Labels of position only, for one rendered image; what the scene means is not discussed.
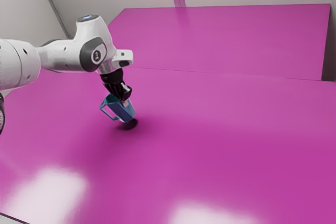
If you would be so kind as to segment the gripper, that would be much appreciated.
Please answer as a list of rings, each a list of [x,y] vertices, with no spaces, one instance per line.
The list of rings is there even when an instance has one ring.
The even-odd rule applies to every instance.
[[[123,106],[128,105],[128,100],[132,94],[132,88],[123,81],[123,69],[117,69],[111,73],[101,74],[100,78],[104,87],[112,94],[118,95]]]

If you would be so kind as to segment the teal faceted mug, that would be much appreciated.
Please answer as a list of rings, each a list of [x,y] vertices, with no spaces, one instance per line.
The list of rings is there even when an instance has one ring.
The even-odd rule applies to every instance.
[[[135,117],[135,109],[130,99],[120,101],[111,94],[105,97],[99,108],[113,121],[119,120],[127,123]]]

